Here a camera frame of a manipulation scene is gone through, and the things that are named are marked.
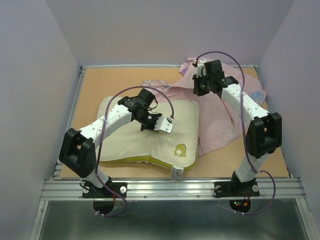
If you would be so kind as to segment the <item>cream yellow pillow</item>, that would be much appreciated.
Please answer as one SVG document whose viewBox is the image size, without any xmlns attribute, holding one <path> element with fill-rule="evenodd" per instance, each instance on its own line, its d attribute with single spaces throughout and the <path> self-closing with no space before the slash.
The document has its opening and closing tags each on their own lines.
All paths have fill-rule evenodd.
<svg viewBox="0 0 320 240">
<path fill-rule="evenodd" d="M 152 163 L 167 169 L 192 169 L 198 157 L 199 107 L 195 101 L 160 102 L 155 112 L 174 113 L 171 133 L 141 130 L 132 121 L 108 136 L 102 144 L 101 162 Z"/>
</svg>

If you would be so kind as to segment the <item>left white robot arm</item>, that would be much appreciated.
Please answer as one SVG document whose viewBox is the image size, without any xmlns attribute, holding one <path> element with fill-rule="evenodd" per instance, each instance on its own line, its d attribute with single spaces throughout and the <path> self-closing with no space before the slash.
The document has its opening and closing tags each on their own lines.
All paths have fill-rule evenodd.
<svg viewBox="0 0 320 240">
<path fill-rule="evenodd" d="M 59 153 L 59 161 L 80 178 L 94 185 L 100 197 L 111 193 L 109 177 L 97 167 L 96 149 L 103 141 L 120 127 L 137 121 L 147 130 L 154 130 L 160 113 L 149 113 L 150 105 L 156 100 L 154 94 L 142 89 L 137 96 L 121 98 L 107 115 L 93 123 L 76 130 L 70 128 L 64 134 Z"/>
</svg>

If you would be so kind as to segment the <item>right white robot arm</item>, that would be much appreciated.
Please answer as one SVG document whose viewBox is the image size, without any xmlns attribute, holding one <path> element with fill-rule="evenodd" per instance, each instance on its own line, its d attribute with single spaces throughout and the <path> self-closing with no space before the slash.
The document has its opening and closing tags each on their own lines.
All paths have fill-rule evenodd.
<svg viewBox="0 0 320 240">
<path fill-rule="evenodd" d="M 263 162 L 282 144 L 282 117 L 257 104 L 243 90 L 243 84 L 225 76 L 220 60 L 195 59 L 193 93 L 198 97 L 210 92 L 228 103 L 240 116 L 245 157 L 230 181 L 219 181 L 214 187 L 216 198 L 259 196 L 256 181 Z"/>
</svg>

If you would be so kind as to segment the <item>pink cartoon pillowcase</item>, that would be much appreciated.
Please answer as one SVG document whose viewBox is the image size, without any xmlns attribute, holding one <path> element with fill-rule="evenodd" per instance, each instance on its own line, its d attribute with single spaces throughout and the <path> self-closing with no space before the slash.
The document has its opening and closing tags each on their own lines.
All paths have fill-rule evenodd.
<svg viewBox="0 0 320 240">
<path fill-rule="evenodd" d="M 226 77 L 234 77 L 242 85 L 241 71 L 222 63 Z M 196 68 L 191 62 L 183 63 L 179 72 L 182 78 L 175 83 L 163 80 L 146 80 L 142 86 L 153 87 L 164 93 L 171 101 L 196 101 L 199 107 L 198 155 L 202 156 L 227 146 L 241 134 L 240 115 L 229 104 L 222 101 L 217 94 L 210 92 L 204 96 L 193 93 Z M 244 91 L 259 105 L 266 99 L 267 92 L 256 78 L 245 75 Z"/>
</svg>

